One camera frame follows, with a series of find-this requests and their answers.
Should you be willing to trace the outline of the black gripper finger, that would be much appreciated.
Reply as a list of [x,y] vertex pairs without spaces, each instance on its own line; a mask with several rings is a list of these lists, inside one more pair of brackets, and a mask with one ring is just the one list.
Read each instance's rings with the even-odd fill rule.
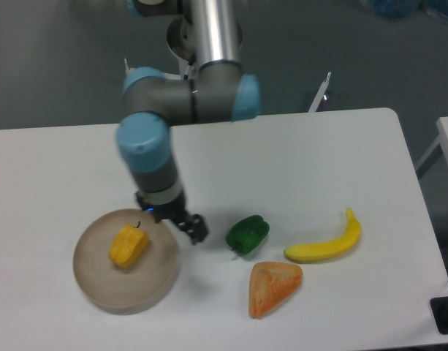
[[200,214],[192,214],[179,222],[178,229],[187,234],[192,245],[202,243],[209,233],[205,219]]

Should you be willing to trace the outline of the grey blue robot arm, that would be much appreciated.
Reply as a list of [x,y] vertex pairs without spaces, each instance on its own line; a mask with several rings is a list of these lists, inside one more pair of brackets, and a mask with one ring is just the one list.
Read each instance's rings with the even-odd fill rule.
[[189,52],[190,72],[175,80],[151,67],[126,69],[118,150],[137,185],[140,208],[157,222],[170,220],[197,244],[208,228],[202,216],[186,209],[170,128],[257,117],[259,81],[240,64],[238,22],[231,1],[130,1],[128,6],[143,17],[176,17],[180,45]]

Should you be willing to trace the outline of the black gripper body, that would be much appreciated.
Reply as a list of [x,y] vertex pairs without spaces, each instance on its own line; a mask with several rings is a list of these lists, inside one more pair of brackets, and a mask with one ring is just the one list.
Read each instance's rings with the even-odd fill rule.
[[183,190],[176,194],[169,191],[147,193],[138,190],[135,193],[137,204],[143,212],[151,214],[155,222],[169,219],[175,224],[184,223],[189,218],[186,209],[186,196]]

